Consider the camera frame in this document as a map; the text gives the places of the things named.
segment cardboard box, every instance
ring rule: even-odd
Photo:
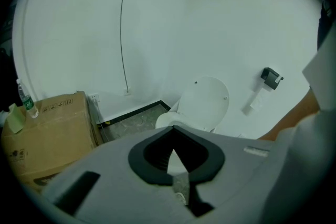
[[[39,116],[26,115],[24,128],[14,134],[5,123],[1,144],[18,179],[41,191],[64,168],[103,143],[90,116],[84,92],[36,102]],[[23,114],[26,110],[20,107]]]

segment floor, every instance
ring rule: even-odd
[[[100,130],[104,142],[113,141],[124,136],[135,135],[137,133],[155,129],[156,120],[160,115],[166,113],[167,110],[161,105],[154,106],[146,111],[143,111],[135,116],[132,116],[123,121],[117,122],[109,127],[105,127],[105,135]],[[186,203],[189,200],[189,182],[188,174],[175,176],[173,190],[175,193],[183,194]]]
[[[128,119],[117,122],[109,127],[105,127],[105,135],[103,131],[100,130],[101,136],[103,137],[104,142],[108,142],[124,136],[153,130],[155,129],[155,123],[158,117],[166,112],[167,110],[163,106],[156,105]]]

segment bottle label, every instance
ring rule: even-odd
[[[26,110],[31,110],[34,107],[34,101],[31,97],[23,102],[23,105],[25,106]]]

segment black cable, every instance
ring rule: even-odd
[[[125,65],[124,65],[124,57],[122,54],[122,41],[121,41],[121,19],[122,19],[122,4],[124,0],[121,0],[121,8],[120,8],[120,51],[121,51],[121,61],[122,61],[122,69],[124,70],[124,77],[125,77],[125,82],[126,82],[126,88],[128,92],[128,84],[127,84],[127,78],[126,78],[126,72],[125,72]]]

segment plastic water bottle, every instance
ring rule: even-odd
[[[17,79],[16,83],[18,85],[19,96],[29,115],[34,119],[38,116],[38,109],[35,106],[34,101],[30,97],[30,94],[26,86],[22,83],[21,79]]]

